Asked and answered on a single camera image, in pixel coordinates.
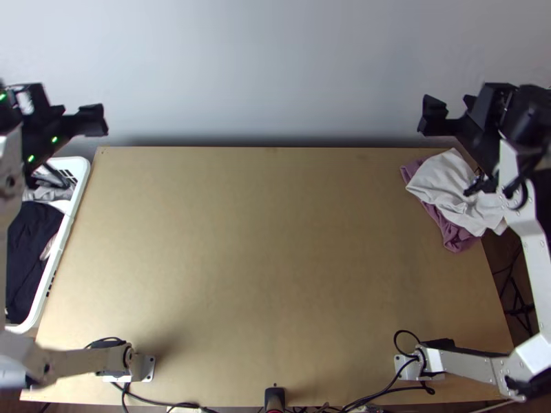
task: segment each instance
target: white laundry basket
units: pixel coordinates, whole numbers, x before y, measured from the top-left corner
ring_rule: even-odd
[[[40,321],[46,298],[48,298],[50,294],[57,266],[59,265],[61,254],[63,254],[65,243],[69,238],[76,211],[81,203],[81,198],[90,174],[90,163],[81,156],[51,158],[48,160],[48,164],[57,169],[61,175],[65,176],[69,181],[73,182],[75,188],[71,200],[45,202],[64,212],[65,216],[61,221],[61,226],[59,227],[55,241],[50,249],[50,257],[46,262],[46,267],[37,288],[37,293],[34,296],[29,315],[21,324],[6,324],[7,330],[17,334],[23,334],[29,331]]]

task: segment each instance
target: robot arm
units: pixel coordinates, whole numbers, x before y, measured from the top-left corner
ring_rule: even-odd
[[[22,103],[17,97],[23,94]],[[8,228],[21,208],[25,180],[77,134],[107,134],[103,106],[81,107],[64,116],[51,107],[42,85],[0,85],[0,308],[6,307]],[[31,338],[5,330],[0,317],[0,388],[30,388],[55,383],[60,377],[95,372],[104,381],[151,381],[152,356],[137,354],[126,341],[99,340],[82,350],[56,351]]]
[[[402,380],[441,379],[444,373],[497,386],[505,397],[525,401],[547,390],[551,381],[551,260],[549,170],[544,170],[551,132],[551,91],[535,86],[486,84],[478,98],[466,96],[466,114],[446,120],[446,106],[426,96],[419,130],[426,134],[456,134],[488,175],[471,191],[500,194],[508,226],[521,238],[534,296],[540,333],[510,354],[458,348],[453,340],[421,342],[414,353],[398,354]]]

